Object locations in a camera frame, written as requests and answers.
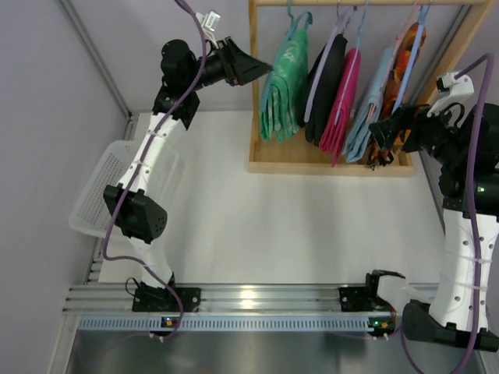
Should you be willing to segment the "green trousers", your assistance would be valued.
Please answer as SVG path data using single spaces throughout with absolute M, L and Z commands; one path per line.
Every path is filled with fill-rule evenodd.
M 308 33 L 302 27 L 281 43 L 260 100 L 260 136 L 282 143 L 299 131 L 298 113 L 308 76 Z

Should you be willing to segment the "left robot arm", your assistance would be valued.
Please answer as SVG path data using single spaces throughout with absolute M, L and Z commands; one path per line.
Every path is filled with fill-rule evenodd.
M 180 39 L 161 49 L 161 88 L 146 135 L 126 173 L 107 185 L 103 198 L 111 216 L 105 239 L 118 228 L 136 251 L 143 270 L 133 295 L 135 311 L 165 311 L 179 298 L 163 249 L 168 223 L 165 197 L 179 162 L 175 144 L 189 129 L 200 105 L 197 91 L 220 81 L 244 86 L 272 71 L 272 65 L 242 51 L 227 37 L 204 41 L 197 58 Z

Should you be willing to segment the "teal hanger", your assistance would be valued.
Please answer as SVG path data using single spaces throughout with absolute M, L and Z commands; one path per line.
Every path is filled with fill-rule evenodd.
M 313 15 L 310 11 L 305 11 L 300 13 L 298 16 L 294 16 L 294 14 L 292 13 L 292 3 L 293 0 L 287 1 L 287 13 L 290 18 L 290 27 L 285 35 L 286 41 L 290 41 L 292 39 L 296 31 L 298 30 L 301 21 L 303 21 L 303 27 L 305 29 L 307 29 L 309 25 L 313 23 Z

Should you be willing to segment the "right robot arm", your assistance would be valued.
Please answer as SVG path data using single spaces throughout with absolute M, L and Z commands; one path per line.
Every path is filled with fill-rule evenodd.
M 431 113 L 430 106 L 402 105 L 395 114 L 374 122 L 370 131 L 386 150 L 402 131 L 409 131 L 403 152 L 425 151 L 441 164 L 439 188 L 444 197 L 444 259 L 435 299 L 410 300 L 402 312 L 406 338 L 465 348 L 473 331 L 474 348 L 496 352 L 498 337 L 486 316 L 490 263 L 498 236 L 498 106 L 485 104 L 476 146 L 472 194 L 465 190 L 469 144 L 475 111 L 460 113 L 451 126 L 451 109 Z

